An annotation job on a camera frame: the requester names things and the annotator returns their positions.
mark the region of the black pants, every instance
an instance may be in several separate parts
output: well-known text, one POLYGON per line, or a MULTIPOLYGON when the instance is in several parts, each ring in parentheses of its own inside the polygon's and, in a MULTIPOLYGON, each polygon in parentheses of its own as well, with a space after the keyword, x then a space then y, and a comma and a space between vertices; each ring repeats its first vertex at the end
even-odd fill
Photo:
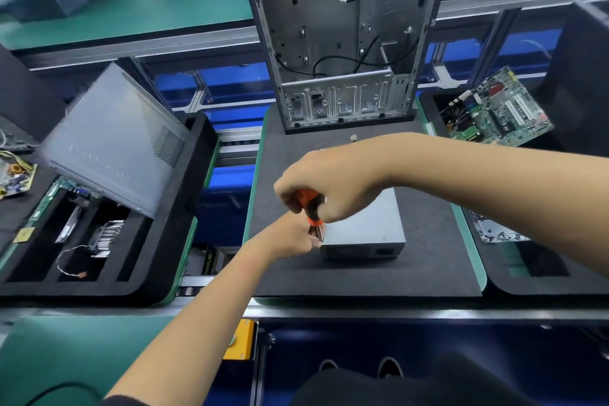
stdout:
POLYGON ((532 406, 528 398, 460 354, 440 356, 427 379, 372 379, 332 369, 307 380, 290 406, 532 406))

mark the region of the green circuit board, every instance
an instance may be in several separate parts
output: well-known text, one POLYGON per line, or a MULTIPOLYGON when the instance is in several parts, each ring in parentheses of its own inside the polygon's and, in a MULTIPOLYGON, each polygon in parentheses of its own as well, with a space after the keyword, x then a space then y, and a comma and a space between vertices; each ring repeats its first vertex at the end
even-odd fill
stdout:
POLYGON ((442 117, 451 138, 517 147, 553 129, 507 66, 449 103, 442 117))

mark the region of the shoe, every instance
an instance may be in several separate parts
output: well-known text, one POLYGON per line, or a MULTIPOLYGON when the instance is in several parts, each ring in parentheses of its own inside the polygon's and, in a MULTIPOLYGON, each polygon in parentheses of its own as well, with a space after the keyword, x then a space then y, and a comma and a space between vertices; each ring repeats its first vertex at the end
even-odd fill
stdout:
POLYGON ((379 364, 377 377, 378 379, 385 379, 386 377, 404 377, 404 373, 395 358, 386 356, 381 360, 381 364, 379 364))
POLYGON ((338 364, 334 363, 332 360, 324 360, 322 364, 319 365, 319 372, 328 371, 328 369, 338 369, 338 364))

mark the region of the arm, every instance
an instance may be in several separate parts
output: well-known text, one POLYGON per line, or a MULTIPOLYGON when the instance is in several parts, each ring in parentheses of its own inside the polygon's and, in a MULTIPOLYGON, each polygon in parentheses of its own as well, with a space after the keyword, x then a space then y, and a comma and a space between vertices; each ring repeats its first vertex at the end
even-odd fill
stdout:
POLYGON ((609 159, 390 134, 323 151, 289 167, 275 192, 327 197, 324 221, 349 217, 382 189, 411 187, 490 217, 609 276, 609 159))
POLYGON ((246 242, 231 262, 134 361, 108 396, 150 406, 202 405, 258 281, 278 258, 319 247, 304 213, 288 212, 246 242))

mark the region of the orange screwdriver handle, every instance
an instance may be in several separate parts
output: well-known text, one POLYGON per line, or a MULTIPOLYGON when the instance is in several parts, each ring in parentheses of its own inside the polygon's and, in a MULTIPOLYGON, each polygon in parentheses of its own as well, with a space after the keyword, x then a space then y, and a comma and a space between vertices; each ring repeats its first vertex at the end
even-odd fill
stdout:
POLYGON ((317 216, 317 207, 326 199, 323 194, 319 194, 315 190, 298 190, 296 191, 296 199, 298 199, 300 206, 305 210, 307 219, 312 226, 324 224, 317 216))

